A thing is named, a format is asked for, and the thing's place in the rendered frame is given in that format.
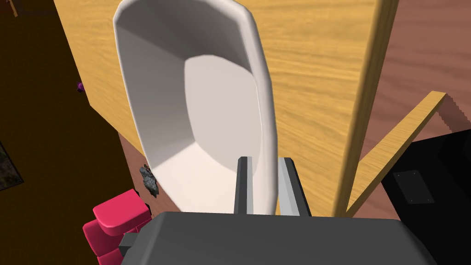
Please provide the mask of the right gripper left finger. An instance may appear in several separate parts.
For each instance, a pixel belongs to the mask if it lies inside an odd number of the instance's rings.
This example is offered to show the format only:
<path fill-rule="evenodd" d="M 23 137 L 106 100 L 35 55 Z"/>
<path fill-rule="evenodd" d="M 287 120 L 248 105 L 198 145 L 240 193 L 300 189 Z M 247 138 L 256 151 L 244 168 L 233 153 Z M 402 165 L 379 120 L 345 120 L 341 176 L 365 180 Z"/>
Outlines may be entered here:
<path fill-rule="evenodd" d="M 234 214 L 253 214 L 253 163 L 252 157 L 238 159 Z"/>

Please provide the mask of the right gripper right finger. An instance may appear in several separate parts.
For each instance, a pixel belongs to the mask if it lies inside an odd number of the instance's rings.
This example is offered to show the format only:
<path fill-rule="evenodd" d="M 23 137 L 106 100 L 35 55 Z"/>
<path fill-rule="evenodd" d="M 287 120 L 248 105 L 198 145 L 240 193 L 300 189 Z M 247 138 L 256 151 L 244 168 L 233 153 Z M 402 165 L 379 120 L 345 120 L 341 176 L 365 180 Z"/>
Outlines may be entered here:
<path fill-rule="evenodd" d="M 278 201 L 280 215 L 311 216 L 294 161 L 290 157 L 278 159 Z"/>

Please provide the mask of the white bowl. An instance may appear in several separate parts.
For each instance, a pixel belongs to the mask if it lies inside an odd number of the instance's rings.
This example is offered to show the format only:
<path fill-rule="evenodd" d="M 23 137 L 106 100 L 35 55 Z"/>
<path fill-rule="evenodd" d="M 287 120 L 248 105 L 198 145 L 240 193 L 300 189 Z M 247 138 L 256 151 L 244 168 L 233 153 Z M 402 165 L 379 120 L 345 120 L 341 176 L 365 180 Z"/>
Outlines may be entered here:
<path fill-rule="evenodd" d="M 179 210 L 233 213 L 248 156 L 249 212 L 273 214 L 274 100 L 251 12 L 235 0 L 122 0 L 113 22 L 144 155 Z"/>

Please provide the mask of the grey rock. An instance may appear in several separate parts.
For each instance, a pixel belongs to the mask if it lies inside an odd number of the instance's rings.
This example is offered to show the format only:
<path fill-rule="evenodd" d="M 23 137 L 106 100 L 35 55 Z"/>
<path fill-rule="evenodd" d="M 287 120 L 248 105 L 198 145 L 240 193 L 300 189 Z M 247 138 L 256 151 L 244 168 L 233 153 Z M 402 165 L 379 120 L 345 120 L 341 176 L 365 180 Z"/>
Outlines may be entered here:
<path fill-rule="evenodd" d="M 143 184 L 145 188 L 150 192 L 150 194 L 154 198 L 156 198 L 159 194 L 159 189 L 157 185 L 157 180 L 153 175 L 150 167 L 144 164 L 142 167 L 140 167 L 139 172 L 141 173 L 141 176 L 143 178 Z"/>

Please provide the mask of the wooden table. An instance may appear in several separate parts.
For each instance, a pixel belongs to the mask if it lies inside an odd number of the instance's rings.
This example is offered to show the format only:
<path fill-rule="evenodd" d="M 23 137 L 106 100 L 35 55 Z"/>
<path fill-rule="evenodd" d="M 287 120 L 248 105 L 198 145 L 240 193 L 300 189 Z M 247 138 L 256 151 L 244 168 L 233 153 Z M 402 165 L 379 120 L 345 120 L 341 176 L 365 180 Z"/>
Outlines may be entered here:
<path fill-rule="evenodd" d="M 115 40 L 122 0 L 53 1 L 90 105 L 144 155 Z M 399 0 L 235 1 L 267 62 L 278 159 L 295 159 L 313 215 L 354 216 L 446 97 L 430 92 L 361 157 Z"/>

